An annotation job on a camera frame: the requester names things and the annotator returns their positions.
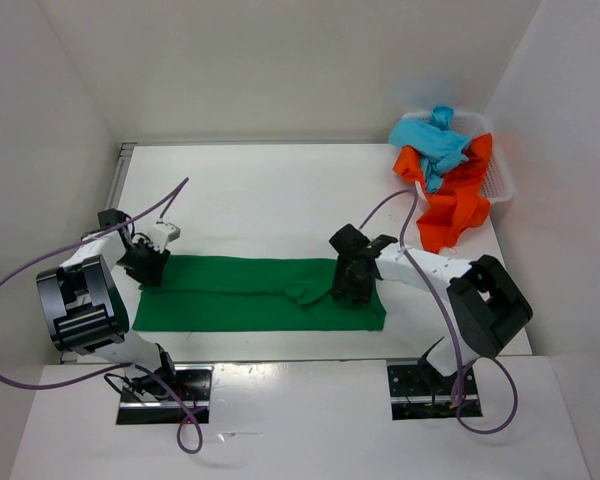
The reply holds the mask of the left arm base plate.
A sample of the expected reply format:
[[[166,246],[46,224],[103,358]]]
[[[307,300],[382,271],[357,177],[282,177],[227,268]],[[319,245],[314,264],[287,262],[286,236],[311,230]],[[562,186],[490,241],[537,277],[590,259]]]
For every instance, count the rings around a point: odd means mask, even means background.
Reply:
[[[176,364],[176,380],[172,386],[180,400],[191,410],[200,424],[209,423],[211,385],[214,367],[211,364]],[[186,418],[185,412],[168,394],[158,397],[147,391],[134,391],[120,374],[105,376],[119,397],[116,424],[176,425]]]

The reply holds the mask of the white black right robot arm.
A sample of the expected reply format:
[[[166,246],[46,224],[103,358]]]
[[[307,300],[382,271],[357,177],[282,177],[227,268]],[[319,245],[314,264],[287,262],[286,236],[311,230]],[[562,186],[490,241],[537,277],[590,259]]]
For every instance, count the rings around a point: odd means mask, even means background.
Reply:
[[[378,282],[408,285],[432,294],[449,317],[449,334],[422,355],[418,380],[442,392],[460,368],[496,358],[531,320],[533,310],[501,262],[444,257],[401,246],[388,235],[366,237],[353,225],[329,240],[337,253],[331,294],[352,305],[371,302]]]

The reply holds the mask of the orange t shirt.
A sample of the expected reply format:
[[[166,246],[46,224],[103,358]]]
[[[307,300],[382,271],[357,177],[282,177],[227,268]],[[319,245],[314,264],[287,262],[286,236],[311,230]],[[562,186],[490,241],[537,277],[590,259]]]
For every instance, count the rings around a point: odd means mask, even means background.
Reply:
[[[465,230],[484,224],[490,202],[481,196],[480,190],[492,145],[491,134],[473,140],[468,148],[469,161],[447,173],[441,191],[428,196],[428,207],[417,220],[425,250],[438,253],[452,248]],[[399,149],[393,171],[405,182],[422,181],[424,175],[416,165],[416,151],[411,147]]]

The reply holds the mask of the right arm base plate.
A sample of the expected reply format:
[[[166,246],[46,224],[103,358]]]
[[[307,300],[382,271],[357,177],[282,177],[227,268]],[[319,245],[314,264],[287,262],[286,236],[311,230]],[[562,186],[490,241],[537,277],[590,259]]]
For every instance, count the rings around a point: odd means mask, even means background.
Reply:
[[[393,421],[446,419],[456,416],[451,398],[456,374],[427,382],[415,361],[386,365]]]

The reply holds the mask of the light blue t shirt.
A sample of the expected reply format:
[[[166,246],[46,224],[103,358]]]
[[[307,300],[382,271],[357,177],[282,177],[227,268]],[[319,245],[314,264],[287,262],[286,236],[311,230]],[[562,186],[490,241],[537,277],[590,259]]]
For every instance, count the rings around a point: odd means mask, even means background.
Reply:
[[[428,122],[402,118],[389,134],[388,142],[394,147],[411,147],[417,152],[429,194],[437,193],[444,176],[468,161],[465,151],[471,138],[451,129],[454,114],[453,108],[438,106]]]

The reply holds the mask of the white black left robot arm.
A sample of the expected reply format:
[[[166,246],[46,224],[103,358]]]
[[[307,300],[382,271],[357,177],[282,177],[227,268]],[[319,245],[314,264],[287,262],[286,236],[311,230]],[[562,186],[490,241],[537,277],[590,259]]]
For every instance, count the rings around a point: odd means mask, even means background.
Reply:
[[[99,212],[98,221],[68,260],[36,276],[51,340],[61,353],[125,364],[123,382],[132,396],[168,399],[179,387],[174,363],[162,346],[132,331],[112,270],[119,266],[142,286],[160,286],[167,246],[181,230],[158,219],[137,233],[129,215],[116,209]]]

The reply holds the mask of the white plastic basket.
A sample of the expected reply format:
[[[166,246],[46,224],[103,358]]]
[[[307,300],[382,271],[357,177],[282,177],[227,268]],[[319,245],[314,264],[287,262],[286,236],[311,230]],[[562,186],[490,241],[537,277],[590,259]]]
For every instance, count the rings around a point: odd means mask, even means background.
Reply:
[[[491,124],[484,116],[475,112],[462,110],[458,111],[456,109],[454,110],[455,114],[451,120],[451,129],[458,134],[470,137],[471,142],[483,135],[489,136],[492,133]],[[403,115],[402,118],[414,118],[428,122],[431,112],[432,110],[411,112]],[[418,154],[416,165],[420,167]],[[427,200],[430,194],[426,191],[424,186],[425,179],[422,181],[418,180],[416,182],[418,195],[423,200]],[[493,144],[491,146],[491,153],[489,154],[487,160],[486,175],[482,181],[480,194],[492,204],[507,202],[513,197],[513,180],[511,179],[504,154],[501,152],[497,144]]]

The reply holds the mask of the green t shirt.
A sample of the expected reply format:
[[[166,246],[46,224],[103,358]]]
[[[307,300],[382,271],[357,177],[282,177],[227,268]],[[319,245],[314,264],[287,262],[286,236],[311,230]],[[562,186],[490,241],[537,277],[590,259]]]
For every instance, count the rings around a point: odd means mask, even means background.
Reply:
[[[331,295],[336,261],[173,255],[157,287],[143,286],[139,332],[381,331],[374,294],[354,305]]]

